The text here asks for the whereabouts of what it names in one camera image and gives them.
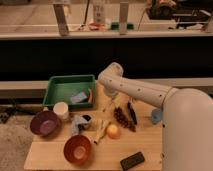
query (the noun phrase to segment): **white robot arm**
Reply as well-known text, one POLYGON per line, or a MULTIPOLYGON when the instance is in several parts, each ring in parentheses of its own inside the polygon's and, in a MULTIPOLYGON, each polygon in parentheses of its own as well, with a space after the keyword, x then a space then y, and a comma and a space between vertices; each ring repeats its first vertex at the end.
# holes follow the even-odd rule
POLYGON ((177 89, 122 77, 112 63, 98 76, 108 96, 117 91, 163 110, 163 171, 213 171, 213 100, 196 89, 177 89))

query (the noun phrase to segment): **ceramic bowl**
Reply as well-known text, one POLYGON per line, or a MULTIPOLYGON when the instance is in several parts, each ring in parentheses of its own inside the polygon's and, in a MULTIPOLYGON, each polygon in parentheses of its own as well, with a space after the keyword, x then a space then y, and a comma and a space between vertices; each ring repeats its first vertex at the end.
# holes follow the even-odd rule
POLYGON ((64 146, 64 156, 72 164, 84 164, 91 153, 91 142, 83 135, 71 137, 64 146))
POLYGON ((60 125, 60 120, 52 111, 37 113, 30 123, 32 133, 46 136, 60 125))

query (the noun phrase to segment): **cable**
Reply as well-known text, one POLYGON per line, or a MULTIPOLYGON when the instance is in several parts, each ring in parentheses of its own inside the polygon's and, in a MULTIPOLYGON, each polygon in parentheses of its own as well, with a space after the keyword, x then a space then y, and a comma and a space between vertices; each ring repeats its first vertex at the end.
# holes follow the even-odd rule
POLYGON ((87 16, 88 16, 88 11, 89 11, 89 4, 90 4, 90 0, 87 0, 87 6, 86 6, 85 14, 84 14, 83 25, 86 25, 86 23, 87 23, 87 16))
POLYGON ((138 24, 138 31, 139 31, 139 29, 140 29, 141 22, 142 22, 142 20, 143 20, 143 17, 144 17, 145 12, 146 12, 146 8, 145 8, 145 9, 143 10, 143 12, 142 12, 141 19, 140 19, 139 24, 138 24))

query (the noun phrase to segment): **green basket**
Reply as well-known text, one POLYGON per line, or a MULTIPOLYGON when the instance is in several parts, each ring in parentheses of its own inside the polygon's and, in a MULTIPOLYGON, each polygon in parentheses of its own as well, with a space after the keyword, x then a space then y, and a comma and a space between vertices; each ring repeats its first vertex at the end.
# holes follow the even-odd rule
POLYGON ((93 107, 93 104, 95 103, 95 76, 72 75, 51 77, 43 100, 43 106, 52 109, 58 102, 66 102, 71 109, 93 107), (92 90, 92 103, 71 103, 70 97, 75 96, 80 92, 84 92, 88 96, 89 88, 92 90))

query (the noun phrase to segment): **concrete floor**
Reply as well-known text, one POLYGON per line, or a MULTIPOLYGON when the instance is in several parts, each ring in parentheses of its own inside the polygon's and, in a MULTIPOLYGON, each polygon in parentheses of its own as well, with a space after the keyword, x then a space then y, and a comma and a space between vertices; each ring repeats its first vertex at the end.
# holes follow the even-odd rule
MULTIPOLYGON (((119 3, 111 3, 107 1, 106 18, 111 21, 119 20, 119 3)), ((144 1, 131 1, 129 7, 128 21, 134 23, 135 29, 144 11, 146 4, 144 1)), ((73 3, 71 7, 71 15, 67 17, 67 23, 82 24, 85 12, 85 1, 73 3)), ((88 22, 92 19, 92 6, 89 8, 88 22)), ((175 27, 175 21, 170 20, 149 20, 145 13, 140 31, 168 31, 168 27, 175 27)), ((50 0, 32 0, 28 5, 21 6, 0 6, 0 35, 8 33, 51 33, 58 32, 55 13, 50 0)))
MULTIPOLYGON (((27 107, 31 111, 41 111, 39 107, 27 107)), ((24 171, 33 134, 30 131, 30 122, 33 116, 16 113, 9 118, 6 124, 0 124, 0 171, 24 171)))

